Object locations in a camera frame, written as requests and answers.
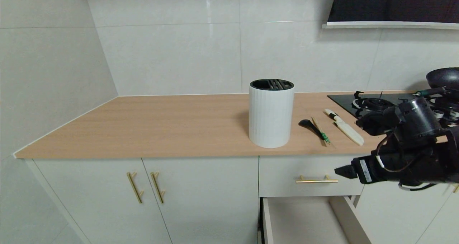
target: white cabinet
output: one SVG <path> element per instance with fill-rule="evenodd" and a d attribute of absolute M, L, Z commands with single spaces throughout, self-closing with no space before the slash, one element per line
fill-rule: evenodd
<path fill-rule="evenodd" d="M 258 157 L 143 161 L 149 175 L 159 172 L 157 186 L 165 194 L 158 202 L 174 244 L 257 242 Z"/>
<path fill-rule="evenodd" d="M 47 182 L 94 244 L 170 244 L 141 159 L 35 160 Z M 137 192 L 137 200 L 127 173 Z"/>
<path fill-rule="evenodd" d="M 450 195 L 448 184 L 408 192 L 397 182 L 365 185 L 357 211 L 374 244 L 415 244 Z"/>
<path fill-rule="evenodd" d="M 259 195 L 260 197 L 360 195 L 364 185 L 359 180 L 351 180 L 335 174 L 335 168 L 348 164 L 354 157 L 355 155 L 260 156 Z M 323 180 L 326 175 L 332 180 Z"/>
<path fill-rule="evenodd" d="M 459 193 L 449 196 L 417 244 L 459 243 Z"/>

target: gas stove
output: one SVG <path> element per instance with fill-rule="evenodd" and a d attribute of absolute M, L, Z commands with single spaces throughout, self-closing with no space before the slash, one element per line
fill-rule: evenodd
<path fill-rule="evenodd" d="M 356 124 L 372 136 L 385 134 L 390 128 L 381 126 L 382 112 L 394 105 L 416 98 L 409 93 L 328 95 L 341 108 L 357 119 Z M 459 101 L 440 95 L 426 97 L 441 126 L 459 125 Z"/>

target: wall tile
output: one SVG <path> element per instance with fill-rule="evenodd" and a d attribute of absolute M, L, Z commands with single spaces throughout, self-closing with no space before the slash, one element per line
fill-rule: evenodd
<path fill-rule="evenodd" d="M 0 0 L 0 28 L 93 27 L 87 0 Z"/>
<path fill-rule="evenodd" d="M 379 29 L 321 29 L 321 22 L 241 23 L 243 92 L 262 78 L 281 78 L 297 92 L 366 87 Z"/>
<path fill-rule="evenodd" d="M 75 231 L 67 225 L 51 244 L 83 244 Z"/>
<path fill-rule="evenodd" d="M 241 22 L 327 20 L 333 0 L 240 0 Z"/>
<path fill-rule="evenodd" d="M 429 89 L 426 74 L 459 66 L 455 30 L 384 29 L 368 90 Z"/>
<path fill-rule="evenodd" d="M 237 23 L 97 30 L 120 95 L 241 92 Z"/>
<path fill-rule="evenodd" d="M 52 243 L 65 228 L 67 221 L 27 164 L 9 156 L 1 161 L 0 177 L 0 242 Z"/>
<path fill-rule="evenodd" d="M 88 0 L 97 27 L 239 21 L 239 0 Z"/>
<path fill-rule="evenodd" d="M 117 95 L 95 28 L 0 29 L 0 42 L 2 157 Z"/>

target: white label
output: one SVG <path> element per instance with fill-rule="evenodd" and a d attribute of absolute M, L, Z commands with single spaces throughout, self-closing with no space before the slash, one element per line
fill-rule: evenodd
<path fill-rule="evenodd" d="M 371 182 L 372 177 L 370 176 L 370 172 L 368 171 L 368 167 L 365 160 L 360 160 L 360 165 L 362 166 L 362 170 L 364 171 L 365 179 L 367 180 L 367 182 Z"/>

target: open drawer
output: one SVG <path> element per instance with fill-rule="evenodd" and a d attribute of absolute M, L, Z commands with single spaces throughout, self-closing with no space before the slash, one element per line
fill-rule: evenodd
<path fill-rule="evenodd" d="M 265 244 L 372 244 L 347 196 L 263 198 Z"/>

